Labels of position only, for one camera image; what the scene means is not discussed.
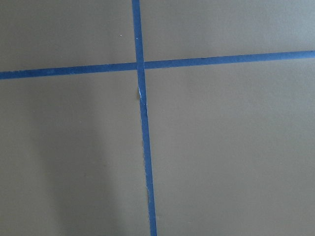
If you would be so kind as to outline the blue tape strip lengthwise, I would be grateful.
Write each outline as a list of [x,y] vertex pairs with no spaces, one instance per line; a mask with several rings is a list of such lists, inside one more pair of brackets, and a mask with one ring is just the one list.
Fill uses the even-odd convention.
[[155,209],[155,196],[154,196],[154,181],[152,170],[151,146],[150,146],[150,133],[149,133],[149,120],[147,110],[147,95],[146,95],[146,78],[145,78],[145,64],[143,53],[143,40],[142,40],[142,26],[141,26],[141,12],[140,1],[132,1],[133,13],[133,26],[134,26],[134,41],[135,41],[135,54],[136,54],[136,69],[138,76],[138,91],[139,91],[139,105],[141,117],[141,129],[143,139],[143,154],[144,154],[144,168],[146,176],[146,188],[148,193],[148,213],[150,224],[150,235],[156,236],[157,222],[156,222],[156,209]]

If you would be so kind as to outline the blue tape strip crosswise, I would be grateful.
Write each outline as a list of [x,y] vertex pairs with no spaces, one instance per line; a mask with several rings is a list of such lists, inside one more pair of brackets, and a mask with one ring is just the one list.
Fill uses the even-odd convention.
[[[280,52],[266,54],[248,54],[235,56],[219,56],[208,58],[193,58],[193,59],[171,59],[171,60],[156,60],[143,62],[145,69],[187,67],[187,66],[203,66],[215,64],[229,63],[245,63],[258,61],[274,61],[274,60],[290,60],[290,59],[313,59],[314,51],[297,51],[297,52]],[[57,67],[57,68],[42,68],[16,71],[3,71],[0,73],[1,80],[7,79],[22,79],[36,77],[50,77],[89,73],[104,73],[116,71],[133,71],[137,69],[137,63],[114,63],[72,67]]]

